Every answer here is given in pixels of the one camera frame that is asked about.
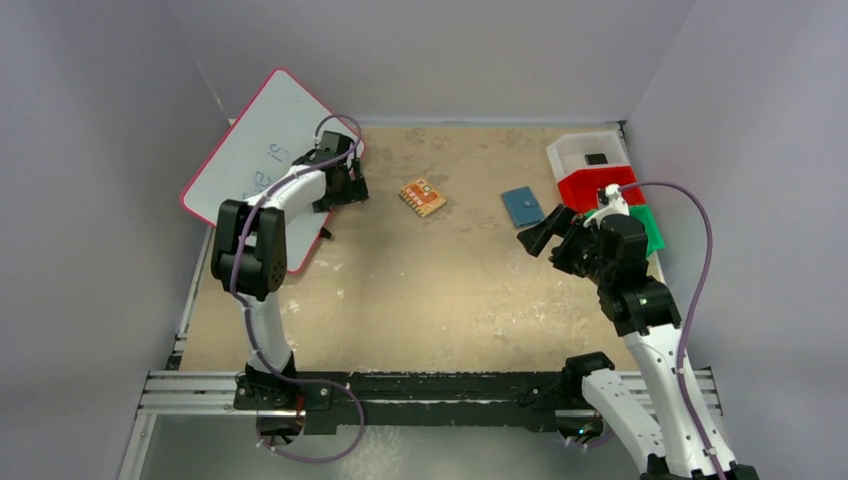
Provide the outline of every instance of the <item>table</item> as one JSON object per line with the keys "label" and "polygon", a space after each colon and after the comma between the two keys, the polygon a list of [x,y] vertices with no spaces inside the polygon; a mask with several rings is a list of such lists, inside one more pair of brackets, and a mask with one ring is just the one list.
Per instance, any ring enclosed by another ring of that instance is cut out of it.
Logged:
{"label": "table", "polygon": [[[334,239],[279,292],[298,368],[558,370],[602,350],[636,370],[595,286],[527,255],[500,198],[528,185],[550,212],[560,200],[545,147],[578,130],[366,128],[371,198],[333,213]],[[448,199],[426,218],[398,198],[418,177]],[[208,266],[190,325],[181,370],[244,367],[241,315]]]}

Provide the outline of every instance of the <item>whiteboard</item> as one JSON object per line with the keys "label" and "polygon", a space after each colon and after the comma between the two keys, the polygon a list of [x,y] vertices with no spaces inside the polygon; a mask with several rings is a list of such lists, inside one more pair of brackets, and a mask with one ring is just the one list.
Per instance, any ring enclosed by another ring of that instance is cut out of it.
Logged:
{"label": "whiteboard", "polygon": [[[183,190],[183,207],[215,226],[227,199],[243,200],[262,192],[313,147],[315,127],[330,110],[288,71],[278,68],[247,104],[215,150]],[[356,134],[337,119],[324,129]],[[360,143],[357,152],[365,153]],[[286,228],[288,271],[298,272],[327,221],[326,212],[301,212]]]}

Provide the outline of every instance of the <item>wall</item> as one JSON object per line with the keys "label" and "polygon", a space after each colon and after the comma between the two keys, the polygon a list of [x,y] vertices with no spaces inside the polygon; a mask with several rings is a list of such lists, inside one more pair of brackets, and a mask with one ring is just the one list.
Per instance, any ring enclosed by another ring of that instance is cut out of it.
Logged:
{"label": "wall", "polygon": [[692,0],[169,0],[227,114],[284,66],[378,122],[615,121]]}
{"label": "wall", "polygon": [[[641,179],[691,187],[715,257],[691,344],[761,478],[844,478],[848,3],[698,2],[630,119]],[[647,191],[686,307],[697,212]]]}
{"label": "wall", "polygon": [[164,0],[2,11],[0,478],[114,478],[203,234],[178,194],[225,120]]}

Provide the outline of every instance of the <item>blue notebook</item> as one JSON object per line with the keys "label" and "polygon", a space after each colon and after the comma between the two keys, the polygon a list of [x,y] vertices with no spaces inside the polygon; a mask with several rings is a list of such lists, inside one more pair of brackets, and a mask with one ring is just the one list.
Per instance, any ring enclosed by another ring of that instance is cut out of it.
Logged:
{"label": "blue notebook", "polygon": [[516,188],[501,194],[515,228],[536,225],[545,219],[539,201],[530,187]]}

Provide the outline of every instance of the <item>plastic container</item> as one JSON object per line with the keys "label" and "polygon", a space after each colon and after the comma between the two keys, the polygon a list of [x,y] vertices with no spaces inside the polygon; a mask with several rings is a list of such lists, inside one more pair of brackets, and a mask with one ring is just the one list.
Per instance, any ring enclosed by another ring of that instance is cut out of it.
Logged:
{"label": "plastic container", "polygon": [[[584,168],[568,175],[557,183],[563,203],[577,213],[598,208],[598,190],[611,183],[627,185],[636,181],[629,166]],[[624,192],[628,205],[644,205],[645,196],[638,188]]]}
{"label": "plastic container", "polygon": [[[586,216],[588,217],[593,213],[595,213],[595,210],[590,210],[586,212]],[[648,252],[645,255],[646,258],[650,257],[657,250],[665,248],[665,240],[662,238],[660,227],[654,219],[654,212],[651,211],[651,207],[647,205],[630,205],[630,216],[638,218],[645,225],[645,233],[648,234]]]}
{"label": "plastic container", "polygon": [[[582,169],[630,166],[617,131],[568,133],[548,145],[548,160],[557,182]],[[589,163],[586,155],[602,153],[606,163]]]}

